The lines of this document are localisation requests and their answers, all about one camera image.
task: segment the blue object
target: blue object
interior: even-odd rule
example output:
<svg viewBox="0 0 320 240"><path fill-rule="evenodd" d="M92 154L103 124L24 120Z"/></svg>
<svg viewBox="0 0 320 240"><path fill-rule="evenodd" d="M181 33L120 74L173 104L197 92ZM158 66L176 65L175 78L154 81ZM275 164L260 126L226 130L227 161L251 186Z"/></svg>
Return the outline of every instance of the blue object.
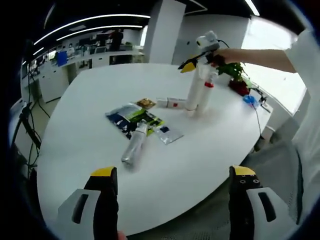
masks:
<svg viewBox="0 0 320 240"><path fill-rule="evenodd" d="M243 96L243 101L245 101L247 104L249 104L250 106L257 108L259 106L258 101L255 99L254 96L251 95L244 95Z"/></svg>
<svg viewBox="0 0 320 240"><path fill-rule="evenodd" d="M57 59L56 59L58 67L65 65L67 61L68 61L67 51L58 52Z"/></svg>

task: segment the oval table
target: oval table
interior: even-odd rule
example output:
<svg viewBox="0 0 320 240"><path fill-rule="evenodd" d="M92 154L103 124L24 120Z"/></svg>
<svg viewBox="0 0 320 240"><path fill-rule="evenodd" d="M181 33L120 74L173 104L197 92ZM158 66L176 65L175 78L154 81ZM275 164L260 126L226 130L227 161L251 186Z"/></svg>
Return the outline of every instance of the oval table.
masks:
<svg viewBox="0 0 320 240"><path fill-rule="evenodd" d="M137 234L168 222L204 200L239 165L260 132L254 109L228 87L216 85L200 117L183 110L150 112L184 137L164 145L155 134L134 170L121 156L129 140L105 117L128 102L157 97L185 99L194 72L166 64L121 64L82 71L57 104L38 158L37 188L43 218L53 226L58 207L90 174L107 166L118 172L118 229ZM270 118L257 109L261 130Z"/></svg>

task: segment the person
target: person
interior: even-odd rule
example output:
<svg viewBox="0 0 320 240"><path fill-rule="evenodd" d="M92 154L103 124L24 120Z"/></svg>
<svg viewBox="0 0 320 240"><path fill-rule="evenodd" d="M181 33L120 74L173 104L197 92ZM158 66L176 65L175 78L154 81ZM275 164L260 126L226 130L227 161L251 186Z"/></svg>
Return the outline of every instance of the person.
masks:
<svg viewBox="0 0 320 240"><path fill-rule="evenodd" d="M121 32L121 29L117 29L110 34L110 39L112 39L112 43L110 46L110 51L119 51L122 39L124 38L124 34Z"/></svg>
<svg viewBox="0 0 320 240"><path fill-rule="evenodd" d="M75 48L73 47L72 43L69 44L69 48L66 53L68 57L71 57L75 54Z"/></svg>
<svg viewBox="0 0 320 240"><path fill-rule="evenodd" d="M298 73L309 94L308 110L292 139L303 178L301 219L311 212L320 195L320 48L310 30L304 30L287 50L218 49L225 63L249 63Z"/></svg>
<svg viewBox="0 0 320 240"><path fill-rule="evenodd" d="M118 240L127 240L126 235L122 231L118 231Z"/></svg>

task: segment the person's arm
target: person's arm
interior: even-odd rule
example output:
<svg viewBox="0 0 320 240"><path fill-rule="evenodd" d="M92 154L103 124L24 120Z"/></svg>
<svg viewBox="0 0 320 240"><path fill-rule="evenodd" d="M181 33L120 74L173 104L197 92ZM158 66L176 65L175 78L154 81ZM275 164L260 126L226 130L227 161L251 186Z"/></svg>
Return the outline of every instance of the person's arm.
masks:
<svg viewBox="0 0 320 240"><path fill-rule="evenodd" d="M226 48L218 49L213 54L223 56L226 64L248 63L290 73L297 72L283 50L249 50Z"/></svg>

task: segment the white sleeve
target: white sleeve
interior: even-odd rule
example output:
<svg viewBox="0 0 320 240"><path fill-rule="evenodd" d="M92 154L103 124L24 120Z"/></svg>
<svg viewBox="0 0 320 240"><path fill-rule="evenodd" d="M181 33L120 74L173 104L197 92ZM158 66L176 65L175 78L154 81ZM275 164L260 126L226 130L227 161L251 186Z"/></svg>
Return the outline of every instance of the white sleeve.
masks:
<svg viewBox="0 0 320 240"><path fill-rule="evenodd" d="M302 78L312 98L320 91L320 48L309 30L304 30L292 47L285 50L294 69Z"/></svg>

